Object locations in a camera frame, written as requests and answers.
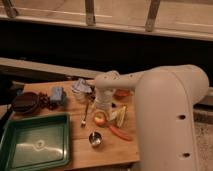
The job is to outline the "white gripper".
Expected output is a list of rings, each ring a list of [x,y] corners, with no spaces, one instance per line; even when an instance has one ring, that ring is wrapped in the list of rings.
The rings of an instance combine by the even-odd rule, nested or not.
[[[95,106],[97,109],[104,110],[110,113],[112,110],[112,99],[115,93],[114,89],[99,89],[95,90]]]

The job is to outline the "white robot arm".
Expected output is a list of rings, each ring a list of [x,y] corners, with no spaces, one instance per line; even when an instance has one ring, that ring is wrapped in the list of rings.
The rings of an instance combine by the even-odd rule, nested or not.
[[[207,94],[207,74],[195,65],[160,66],[95,78],[95,105],[111,108],[116,89],[134,92],[142,171],[200,171],[193,106]]]

